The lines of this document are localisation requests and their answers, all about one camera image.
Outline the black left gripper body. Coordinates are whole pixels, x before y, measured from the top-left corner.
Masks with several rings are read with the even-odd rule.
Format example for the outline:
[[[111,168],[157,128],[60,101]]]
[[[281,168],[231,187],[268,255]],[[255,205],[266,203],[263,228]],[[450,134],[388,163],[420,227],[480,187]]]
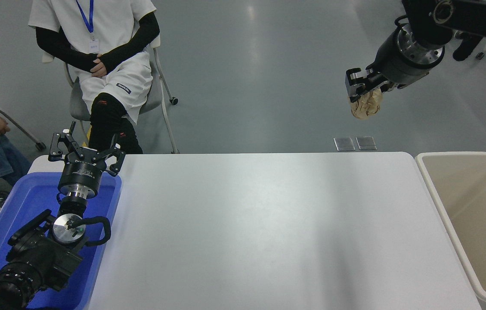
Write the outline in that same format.
[[[65,167],[59,181],[60,192],[72,192],[75,185],[82,185],[97,192],[100,187],[102,173],[106,170],[104,160],[95,163],[82,161],[79,159],[64,159]]]

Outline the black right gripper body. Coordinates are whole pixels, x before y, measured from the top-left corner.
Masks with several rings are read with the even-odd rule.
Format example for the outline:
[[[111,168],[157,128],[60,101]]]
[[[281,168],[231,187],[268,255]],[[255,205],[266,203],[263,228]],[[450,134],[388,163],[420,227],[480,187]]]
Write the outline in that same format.
[[[430,59],[412,33],[392,33],[379,47],[368,69],[390,82],[411,84],[430,70]]]

